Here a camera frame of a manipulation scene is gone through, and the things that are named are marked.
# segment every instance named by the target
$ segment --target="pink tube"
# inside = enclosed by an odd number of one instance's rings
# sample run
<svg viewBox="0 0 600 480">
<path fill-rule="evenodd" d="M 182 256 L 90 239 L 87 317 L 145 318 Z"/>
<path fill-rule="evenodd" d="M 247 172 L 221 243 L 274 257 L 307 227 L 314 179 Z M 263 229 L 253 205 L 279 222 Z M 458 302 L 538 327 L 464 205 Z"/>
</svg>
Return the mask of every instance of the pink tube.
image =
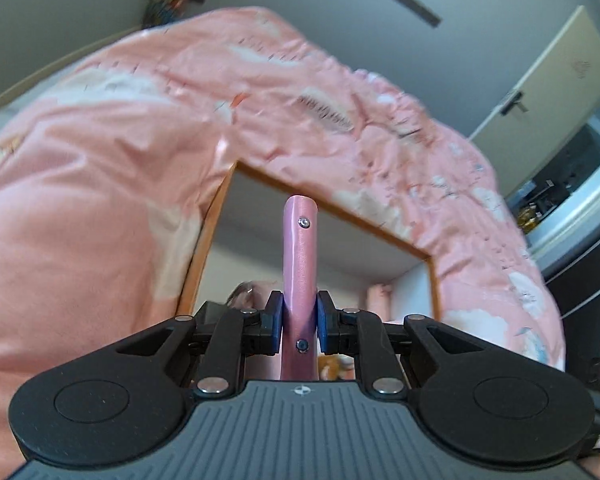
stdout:
<svg viewBox="0 0 600 480">
<path fill-rule="evenodd" d="M 318 206 L 305 196 L 285 204 L 282 381 L 317 381 L 315 293 Z"/>
</svg>

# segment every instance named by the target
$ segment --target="pink bedding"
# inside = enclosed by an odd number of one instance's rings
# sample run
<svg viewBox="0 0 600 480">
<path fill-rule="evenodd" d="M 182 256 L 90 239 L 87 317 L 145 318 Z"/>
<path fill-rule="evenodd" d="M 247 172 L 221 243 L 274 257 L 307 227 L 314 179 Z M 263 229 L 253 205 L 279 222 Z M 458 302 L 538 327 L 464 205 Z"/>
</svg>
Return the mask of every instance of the pink bedding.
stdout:
<svg viewBox="0 0 600 480">
<path fill-rule="evenodd" d="M 272 12 L 219 10 L 87 58 L 0 134 L 0 478 L 22 460 L 20 384 L 173 314 L 237 158 L 433 254 L 442 321 L 562 366 L 557 309 L 482 155 Z"/>
</svg>

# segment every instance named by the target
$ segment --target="door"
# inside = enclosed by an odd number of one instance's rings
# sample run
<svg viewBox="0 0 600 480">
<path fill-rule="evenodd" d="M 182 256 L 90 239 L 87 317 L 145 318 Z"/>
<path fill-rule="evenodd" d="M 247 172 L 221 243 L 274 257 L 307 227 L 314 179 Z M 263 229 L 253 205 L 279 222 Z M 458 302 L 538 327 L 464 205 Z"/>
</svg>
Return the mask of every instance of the door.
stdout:
<svg viewBox="0 0 600 480">
<path fill-rule="evenodd" d="M 573 137 L 600 105 L 600 34 L 579 7 L 470 139 L 509 196 Z"/>
</svg>

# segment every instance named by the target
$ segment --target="storage box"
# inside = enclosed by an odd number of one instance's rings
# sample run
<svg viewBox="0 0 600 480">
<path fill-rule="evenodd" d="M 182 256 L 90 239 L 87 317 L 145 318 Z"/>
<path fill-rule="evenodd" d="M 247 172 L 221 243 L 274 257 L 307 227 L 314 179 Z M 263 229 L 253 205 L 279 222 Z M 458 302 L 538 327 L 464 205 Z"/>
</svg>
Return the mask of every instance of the storage box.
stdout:
<svg viewBox="0 0 600 480">
<path fill-rule="evenodd" d="M 280 282 L 286 200 L 295 194 L 318 205 L 318 288 L 337 308 L 365 307 L 368 288 L 392 286 L 392 319 L 407 314 L 440 318 L 432 257 L 334 203 L 238 162 L 206 214 L 178 314 L 207 301 L 224 303 L 241 282 Z"/>
</svg>

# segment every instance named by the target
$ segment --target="pink blanket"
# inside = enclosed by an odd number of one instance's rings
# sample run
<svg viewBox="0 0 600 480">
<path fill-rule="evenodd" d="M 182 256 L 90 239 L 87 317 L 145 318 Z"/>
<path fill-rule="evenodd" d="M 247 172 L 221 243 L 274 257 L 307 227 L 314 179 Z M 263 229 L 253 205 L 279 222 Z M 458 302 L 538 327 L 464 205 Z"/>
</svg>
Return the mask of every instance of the pink blanket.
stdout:
<svg viewBox="0 0 600 480">
<path fill-rule="evenodd" d="M 219 10 L 89 57 L 0 135 L 0 478 L 22 460 L 20 384 L 173 314 L 237 158 L 433 254 L 442 321 L 562 366 L 557 309 L 482 155 L 268 10 Z"/>
</svg>

